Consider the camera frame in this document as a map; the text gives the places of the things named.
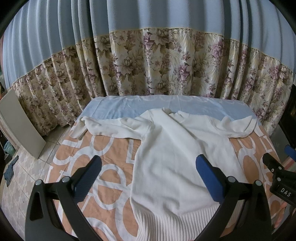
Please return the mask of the blue floral curtain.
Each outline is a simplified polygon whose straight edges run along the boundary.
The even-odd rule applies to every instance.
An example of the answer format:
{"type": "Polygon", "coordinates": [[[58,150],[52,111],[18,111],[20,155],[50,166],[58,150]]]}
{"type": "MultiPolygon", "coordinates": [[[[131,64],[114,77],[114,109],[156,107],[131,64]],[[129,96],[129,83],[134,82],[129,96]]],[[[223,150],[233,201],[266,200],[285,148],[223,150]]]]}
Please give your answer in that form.
{"type": "Polygon", "coordinates": [[[28,1],[1,70],[41,135],[108,95],[246,103],[268,134],[295,81],[295,33],[269,1],[28,1]]]}

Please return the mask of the white knit sweater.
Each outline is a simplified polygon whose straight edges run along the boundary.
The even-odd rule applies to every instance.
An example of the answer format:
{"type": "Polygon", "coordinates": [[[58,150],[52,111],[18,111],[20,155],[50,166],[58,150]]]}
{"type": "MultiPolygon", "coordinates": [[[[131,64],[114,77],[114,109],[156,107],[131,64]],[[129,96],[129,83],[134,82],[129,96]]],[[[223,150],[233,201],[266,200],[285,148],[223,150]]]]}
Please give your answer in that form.
{"type": "Polygon", "coordinates": [[[130,204],[138,224],[137,240],[193,240],[218,208],[196,170],[204,155],[227,176],[246,182],[231,138],[258,128],[257,119],[150,109],[136,118],[80,118],[71,137],[94,136],[140,140],[134,158],[130,204]]]}

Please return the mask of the blue cloth on floor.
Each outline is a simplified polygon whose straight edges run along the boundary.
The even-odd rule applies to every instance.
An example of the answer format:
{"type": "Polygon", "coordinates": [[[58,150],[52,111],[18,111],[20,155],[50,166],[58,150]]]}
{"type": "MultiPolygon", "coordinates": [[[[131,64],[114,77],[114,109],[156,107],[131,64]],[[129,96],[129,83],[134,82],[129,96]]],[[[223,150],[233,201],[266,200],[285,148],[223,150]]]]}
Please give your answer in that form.
{"type": "Polygon", "coordinates": [[[6,181],[6,186],[9,187],[11,180],[14,176],[14,165],[16,164],[16,162],[18,161],[19,156],[17,155],[13,161],[11,161],[11,163],[8,165],[8,168],[6,169],[6,171],[4,172],[4,179],[6,181]]]}

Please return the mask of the orange and blue bedsheet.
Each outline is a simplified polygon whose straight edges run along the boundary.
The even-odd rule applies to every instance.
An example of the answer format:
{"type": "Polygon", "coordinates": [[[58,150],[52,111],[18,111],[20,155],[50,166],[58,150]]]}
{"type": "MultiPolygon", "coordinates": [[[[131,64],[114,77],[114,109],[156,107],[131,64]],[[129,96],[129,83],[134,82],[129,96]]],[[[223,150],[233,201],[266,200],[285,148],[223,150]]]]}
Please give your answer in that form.
{"type": "MultiPolygon", "coordinates": [[[[229,117],[238,120],[252,115],[252,110],[243,102],[197,96],[108,96],[93,99],[82,112],[83,116],[95,119],[135,118],[152,108],[168,108],[173,112],[208,115],[218,120],[229,117]]],[[[272,173],[263,165],[265,153],[276,156],[276,151],[267,134],[252,133],[245,138],[233,138],[238,161],[250,182],[260,179],[266,191],[272,182],[272,173]]],[[[138,225],[130,205],[134,157],[139,140],[93,136],[86,132],[81,139],[66,137],[53,159],[47,182],[60,181],[72,176],[94,156],[100,156],[102,170],[95,166],[88,174],[92,187],[79,208],[94,230],[103,240],[135,240],[138,225]]]]}

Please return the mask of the grey leaning board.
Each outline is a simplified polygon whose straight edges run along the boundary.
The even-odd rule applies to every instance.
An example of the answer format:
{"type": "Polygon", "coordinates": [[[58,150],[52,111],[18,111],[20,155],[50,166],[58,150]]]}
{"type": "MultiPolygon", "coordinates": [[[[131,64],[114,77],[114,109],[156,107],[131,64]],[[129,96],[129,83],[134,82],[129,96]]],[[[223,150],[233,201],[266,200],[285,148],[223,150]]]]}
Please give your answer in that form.
{"type": "Polygon", "coordinates": [[[1,99],[1,118],[16,143],[37,159],[46,142],[27,117],[12,89],[1,99]]]}

